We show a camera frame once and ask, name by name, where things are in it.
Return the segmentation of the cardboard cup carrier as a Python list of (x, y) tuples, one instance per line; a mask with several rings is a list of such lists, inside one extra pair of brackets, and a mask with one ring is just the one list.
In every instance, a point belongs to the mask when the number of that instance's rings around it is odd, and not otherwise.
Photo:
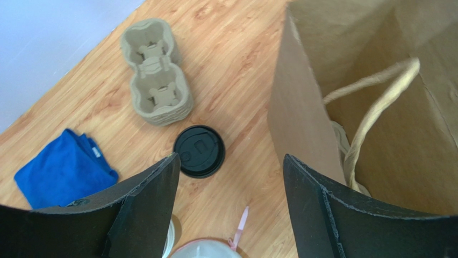
[(186, 118), (194, 99), (169, 24), (159, 18), (139, 21), (122, 33), (120, 47), (134, 71), (130, 90), (135, 112), (154, 126)]

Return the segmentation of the white mesh food cover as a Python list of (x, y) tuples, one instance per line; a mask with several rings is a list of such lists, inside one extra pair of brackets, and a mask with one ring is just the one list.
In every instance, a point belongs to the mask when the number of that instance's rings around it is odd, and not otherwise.
[(248, 214), (249, 207), (247, 206), (241, 216), (234, 237), (232, 239), (229, 238), (228, 242), (222, 242), (209, 238), (193, 240), (175, 250), (170, 257), (241, 257), (241, 255), (237, 252), (237, 247), (244, 231)]

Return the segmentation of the stack of paper cups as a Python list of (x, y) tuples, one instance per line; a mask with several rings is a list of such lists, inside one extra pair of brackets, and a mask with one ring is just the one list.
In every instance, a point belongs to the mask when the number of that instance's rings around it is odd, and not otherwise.
[(171, 254), (174, 246), (180, 240), (182, 234), (181, 222), (174, 214), (171, 217), (170, 225), (167, 233), (166, 243), (164, 245), (162, 258), (167, 258)]

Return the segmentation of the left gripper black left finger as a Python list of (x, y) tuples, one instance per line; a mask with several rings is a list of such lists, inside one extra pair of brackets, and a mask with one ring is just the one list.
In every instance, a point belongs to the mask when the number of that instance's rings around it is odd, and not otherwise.
[(67, 206), (1, 206), (1, 257), (161, 257), (179, 175), (172, 153)]

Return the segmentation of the blue folded cloth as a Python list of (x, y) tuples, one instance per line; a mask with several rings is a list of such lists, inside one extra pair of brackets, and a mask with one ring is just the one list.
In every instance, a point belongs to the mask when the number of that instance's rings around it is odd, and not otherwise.
[(118, 182), (99, 146), (71, 129), (44, 147), (14, 179), (33, 209), (67, 206)]

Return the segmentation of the brown paper bag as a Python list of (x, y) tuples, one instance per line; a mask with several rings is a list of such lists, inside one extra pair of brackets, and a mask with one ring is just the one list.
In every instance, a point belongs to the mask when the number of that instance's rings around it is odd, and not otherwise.
[(348, 184), (343, 145), (401, 74), (414, 78), (366, 134), (355, 179), (373, 198), (457, 214), (457, 1), (287, 4), (268, 124), (280, 161)]

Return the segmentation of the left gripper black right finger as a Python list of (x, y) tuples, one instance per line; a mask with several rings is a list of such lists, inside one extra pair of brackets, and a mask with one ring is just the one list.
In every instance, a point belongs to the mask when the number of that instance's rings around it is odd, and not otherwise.
[(376, 200), (289, 154), (283, 177), (299, 257), (457, 257), (457, 216)]

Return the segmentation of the black cup lid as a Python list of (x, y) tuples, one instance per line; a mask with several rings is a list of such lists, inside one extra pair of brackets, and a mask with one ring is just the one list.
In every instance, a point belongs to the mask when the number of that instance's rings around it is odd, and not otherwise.
[(207, 178), (220, 169), (225, 145), (219, 133), (206, 125), (194, 125), (182, 131), (173, 151), (181, 160), (181, 172), (192, 178)]

